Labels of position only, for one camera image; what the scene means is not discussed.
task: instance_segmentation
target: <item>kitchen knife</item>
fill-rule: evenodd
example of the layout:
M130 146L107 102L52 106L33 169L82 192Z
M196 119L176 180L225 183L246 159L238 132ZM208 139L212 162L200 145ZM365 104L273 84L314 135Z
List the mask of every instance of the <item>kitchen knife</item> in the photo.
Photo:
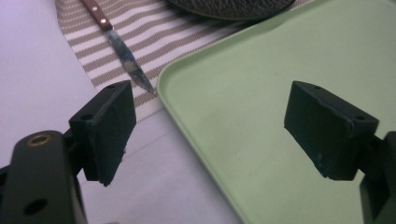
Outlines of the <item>kitchen knife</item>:
M108 43L111 45L114 51L116 51L123 68L132 78L132 80L144 90L155 94L156 91L151 86L151 83L144 74L142 68L136 62L134 55L122 41L117 32L113 29L113 25L111 25L110 21L99 5L94 0L81 0L81 2L84 4L85 8L88 9L95 22L105 33Z

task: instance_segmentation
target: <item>green plastic tray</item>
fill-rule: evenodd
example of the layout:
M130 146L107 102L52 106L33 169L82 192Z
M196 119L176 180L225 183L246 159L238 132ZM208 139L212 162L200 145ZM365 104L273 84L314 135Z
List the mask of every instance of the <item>green plastic tray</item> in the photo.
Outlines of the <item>green plastic tray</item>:
M245 223L363 222L359 183L321 177L283 128L293 80L396 129L396 1L317 0L168 65L158 93Z

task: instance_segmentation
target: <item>striped cloth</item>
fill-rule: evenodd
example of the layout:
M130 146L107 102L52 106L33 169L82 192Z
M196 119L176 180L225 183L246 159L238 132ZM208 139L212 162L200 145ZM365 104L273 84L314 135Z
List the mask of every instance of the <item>striped cloth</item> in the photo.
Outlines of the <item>striped cloth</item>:
M130 79L99 26L79 0L55 0L59 26L97 90ZM96 0L130 48L153 87L167 64L240 31L251 23L192 15L164 0ZM297 0L296 7L309 0ZM133 83L140 121L163 108L156 95Z

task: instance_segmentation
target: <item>dark plate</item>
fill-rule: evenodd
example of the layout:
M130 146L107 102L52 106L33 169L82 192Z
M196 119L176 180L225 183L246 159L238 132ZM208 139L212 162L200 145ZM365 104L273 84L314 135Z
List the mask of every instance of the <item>dark plate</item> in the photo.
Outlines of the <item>dark plate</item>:
M169 0L192 13L232 21L271 18L295 0Z

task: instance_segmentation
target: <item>knife handle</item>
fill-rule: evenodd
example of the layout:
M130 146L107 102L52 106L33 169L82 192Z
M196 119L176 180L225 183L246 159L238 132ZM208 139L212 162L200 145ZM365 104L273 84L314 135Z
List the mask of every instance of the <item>knife handle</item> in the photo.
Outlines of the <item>knife handle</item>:
M81 0L81 2L84 4L85 8L88 9L95 22L103 31L113 29L113 25L111 25L110 21L106 17L105 13L103 13L97 2L94 0Z

